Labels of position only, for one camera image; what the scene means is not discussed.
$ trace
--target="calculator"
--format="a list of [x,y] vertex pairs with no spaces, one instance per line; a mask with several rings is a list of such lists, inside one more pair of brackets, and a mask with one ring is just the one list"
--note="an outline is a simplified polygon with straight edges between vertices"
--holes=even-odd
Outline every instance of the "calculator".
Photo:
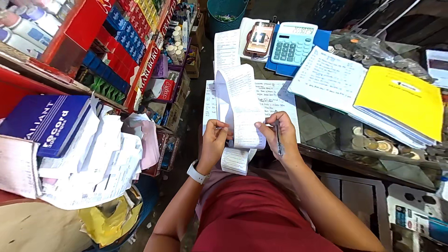
[[271,61],[277,64],[301,66],[314,46],[317,25],[283,22],[272,48]]

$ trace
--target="white watch strap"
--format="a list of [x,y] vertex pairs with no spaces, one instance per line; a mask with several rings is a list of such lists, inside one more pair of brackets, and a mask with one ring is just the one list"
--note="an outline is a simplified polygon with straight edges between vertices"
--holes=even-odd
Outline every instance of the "white watch strap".
[[197,163],[198,161],[195,160],[193,161],[193,163],[190,164],[190,167],[188,168],[187,174],[194,179],[196,182],[198,182],[199,184],[204,184],[204,182],[207,180],[207,178],[210,175],[204,176],[202,174],[200,174],[198,171],[196,171],[196,169],[194,168],[194,165]]

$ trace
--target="red shirt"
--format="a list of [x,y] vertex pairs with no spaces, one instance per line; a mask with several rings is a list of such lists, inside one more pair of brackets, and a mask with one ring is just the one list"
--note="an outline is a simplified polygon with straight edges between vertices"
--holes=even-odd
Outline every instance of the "red shirt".
[[207,198],[192,251],[340,252],[269,181],[231,178]]

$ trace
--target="blue record book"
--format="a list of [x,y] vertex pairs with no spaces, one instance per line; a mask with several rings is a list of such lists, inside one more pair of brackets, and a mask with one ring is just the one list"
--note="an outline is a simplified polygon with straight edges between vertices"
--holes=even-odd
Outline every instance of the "blue record book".
[[37,156],[62,157],[89,108],[89,96],[25,96],[0,124],[0,135],[40,143]]

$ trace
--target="yellow notebook cover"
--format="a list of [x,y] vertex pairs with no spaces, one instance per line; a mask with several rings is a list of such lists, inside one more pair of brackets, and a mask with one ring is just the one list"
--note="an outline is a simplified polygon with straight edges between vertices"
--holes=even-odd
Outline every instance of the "yellow notebook cover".
[[440,89],[413,75],[371,66],[354,106],[376,110],[441,142],[444,108]]

